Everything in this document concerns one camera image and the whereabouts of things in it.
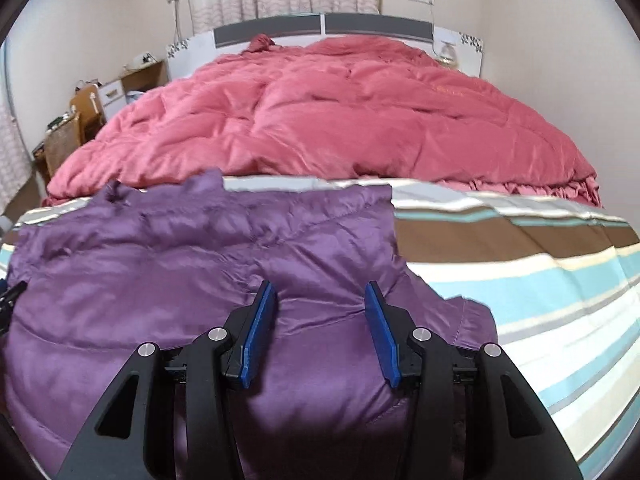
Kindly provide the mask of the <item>purple down jacket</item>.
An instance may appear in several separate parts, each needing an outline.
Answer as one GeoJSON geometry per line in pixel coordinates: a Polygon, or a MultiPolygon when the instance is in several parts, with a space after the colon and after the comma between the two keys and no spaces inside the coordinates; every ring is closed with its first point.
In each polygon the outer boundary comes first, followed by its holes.
{"type": "Polygon", "coordinates": [[[488,307],[444,299],[407,268],[387,185],[229,192],[216,171],[145,192],[111,183],[22,229],[8,280],[27,289],[2,347],[6,404],[48,474],[139,344],[190,344],[263,281],[276,325],[256,382],[231,403],[251,479],[392,475],[409,402],[378,366],[369,282],[450,344],[497,337],[488,307]]]}

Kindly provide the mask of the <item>striped bed sheet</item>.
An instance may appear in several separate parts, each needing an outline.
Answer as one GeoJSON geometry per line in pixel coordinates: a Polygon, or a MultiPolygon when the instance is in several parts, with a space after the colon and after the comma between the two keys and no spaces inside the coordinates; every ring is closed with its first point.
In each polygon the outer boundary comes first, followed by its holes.
{"type": "MultiPolygon", "coordinates": [[[[229,192],[392,190],[398,254],[444,299],[488,307],[506,348],[578,461],[597,479],[639,423],[639,237],[623,219],[547,196],[461,192],[407,179],[224,178],[229,192]]],[[[25,214],[22,229],[90,198],[25,214]]]]}

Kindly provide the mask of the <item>red quilted duvet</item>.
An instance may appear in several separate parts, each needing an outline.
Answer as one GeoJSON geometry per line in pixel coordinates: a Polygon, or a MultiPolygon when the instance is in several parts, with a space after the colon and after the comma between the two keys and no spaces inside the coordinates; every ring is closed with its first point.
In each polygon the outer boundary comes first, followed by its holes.
{"type": "Polygon", "coordinates": [[[142,94],[55,171],[64,202],[217,169],[232,177],[404,178],[599,206],[573,140],[490,82],[375,36],[285,47],[265,35],[142,94]]]}

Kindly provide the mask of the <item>white bedside lamp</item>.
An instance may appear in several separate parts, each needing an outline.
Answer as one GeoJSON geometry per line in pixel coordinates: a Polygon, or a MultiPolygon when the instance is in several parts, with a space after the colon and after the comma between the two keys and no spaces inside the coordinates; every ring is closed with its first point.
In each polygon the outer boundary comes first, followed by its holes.
{"type": "Polygon", "coordinates": [[[459,66],[456,50],[456,40],[446,38],[440,40],[440,50],[437,53],[437,61],[441,66],[456,70],[459,66]]]}

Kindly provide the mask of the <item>wicker wooden chair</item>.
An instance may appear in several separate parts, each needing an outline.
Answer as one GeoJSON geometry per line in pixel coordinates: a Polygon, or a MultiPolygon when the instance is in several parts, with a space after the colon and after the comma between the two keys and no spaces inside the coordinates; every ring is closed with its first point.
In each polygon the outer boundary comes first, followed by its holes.
{"type": "Polygon", "coordinates": [[[99,86],[87,84],[70,99],[70,110],[44,137],[44,158],[50,176],[74,151],[93,139],[104,124],[99,86]]]}

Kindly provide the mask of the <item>white grey bed headboard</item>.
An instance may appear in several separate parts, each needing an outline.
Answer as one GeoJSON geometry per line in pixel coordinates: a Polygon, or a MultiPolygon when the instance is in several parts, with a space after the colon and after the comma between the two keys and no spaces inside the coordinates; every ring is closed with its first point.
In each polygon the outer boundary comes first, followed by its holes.
{"type": "Polygon", "coordinates": [[[167,73],[171,80],[191,76],[221,55],[240,53],[255,36],[264,34],[282,46],[308,46],[326,37],[383,36],[421,49],[432,58],[440,40],[456,40],[457,70],[471,77],[482,72],[484,42],[480,38],[438,27],[431,22],[398,16],[360,13],[280,15],[217,27],[167,48],[167,73]]]}

